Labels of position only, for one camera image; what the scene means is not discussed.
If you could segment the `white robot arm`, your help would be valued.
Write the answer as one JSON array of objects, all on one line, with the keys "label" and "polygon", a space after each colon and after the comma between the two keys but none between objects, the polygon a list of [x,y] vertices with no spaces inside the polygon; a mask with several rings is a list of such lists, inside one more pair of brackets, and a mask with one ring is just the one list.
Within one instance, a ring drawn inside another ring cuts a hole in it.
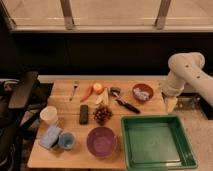
[{"label": "white robot arm", "polygon": [[204,64],[205,58],[199,52],[177,53],[169,58],[170,71],[161,84],[168,113],[174,110],[177,97],[183,92],[186,83],[213,108],[213,77],[202,70]]}]

